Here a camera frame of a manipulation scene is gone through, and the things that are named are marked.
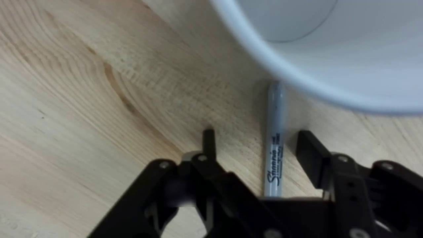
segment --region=white bowl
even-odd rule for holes
[[[423,112],[422,0],[319,0],[327,5],[308,24],[266,5],[277,1],[285,0],[212,0],[236,38],[278,79],[349,108]]]

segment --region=wood grain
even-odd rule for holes
[[[0,236],[86,236],[148,161],[217,129],[221,163],[262,192],[270,75],[208,1],[0,1]],[[287,141],[311,128],[370,165],[423,173],[423,118],[373,116],[289,91]],[[286,195],[316,192],[287,149]],[[184,206],[164,236],[201,236]]]

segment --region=silver marker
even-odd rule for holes
[[[270,84],[267,102],[265,196],[281,196],[285,130],[285,88],[281,81]]]

